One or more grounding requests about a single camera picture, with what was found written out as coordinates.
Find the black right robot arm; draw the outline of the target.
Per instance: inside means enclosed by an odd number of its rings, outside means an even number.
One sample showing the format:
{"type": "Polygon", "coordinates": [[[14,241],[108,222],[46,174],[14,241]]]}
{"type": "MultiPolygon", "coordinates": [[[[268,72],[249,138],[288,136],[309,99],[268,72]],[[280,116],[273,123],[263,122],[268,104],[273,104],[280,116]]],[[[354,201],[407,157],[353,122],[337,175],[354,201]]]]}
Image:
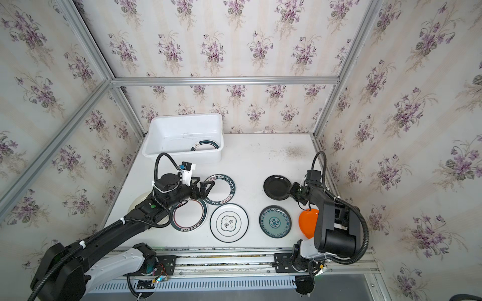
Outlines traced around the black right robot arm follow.
{"type": "Polygon", "coordinates": [[[358,207],[335,196],[325,185],[322,171],[310,169],[302,183],[295,182],[289,195],[302,209],[317,209],[314,235],[293,247],[292,266],[308,271],[315,262],[352,265],[369,247],[369,227],[358,207]]]}

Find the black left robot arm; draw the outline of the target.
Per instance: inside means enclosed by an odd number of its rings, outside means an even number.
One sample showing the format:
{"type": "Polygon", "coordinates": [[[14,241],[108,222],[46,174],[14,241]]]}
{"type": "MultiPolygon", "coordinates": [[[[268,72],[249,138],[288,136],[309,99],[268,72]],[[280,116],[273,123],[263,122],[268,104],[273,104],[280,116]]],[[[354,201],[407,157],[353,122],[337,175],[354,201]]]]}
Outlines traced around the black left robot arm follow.
{"type": "Polygon", "coordinates": [[[90,289],[128,273],[153,266],[156,252],[145,243],[109,263],[104,257],[132,237],[151,228],[165,228],[171,209],[190,199],[204,199],[213,181],[194,177],[183,184],[181,174],[165,174],[153,183],[147,197],[113,224],[68,246],[57,243],[44,254],[31,282],[29,300],[80,300],[90,289]]]}

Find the teal blue floral plate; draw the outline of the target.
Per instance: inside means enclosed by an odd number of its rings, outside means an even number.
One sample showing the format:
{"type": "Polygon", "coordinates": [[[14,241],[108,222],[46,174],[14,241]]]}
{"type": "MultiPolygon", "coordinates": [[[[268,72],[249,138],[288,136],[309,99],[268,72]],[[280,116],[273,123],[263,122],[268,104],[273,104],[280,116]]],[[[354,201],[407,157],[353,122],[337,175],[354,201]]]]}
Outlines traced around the teal blue floral plate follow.
{"type": "Polygon", "coordinates": [[[261,230],[271,238],[284,238],[292,228],[289,213],[280,206],[268,206],[259,215],[261,230]]]}

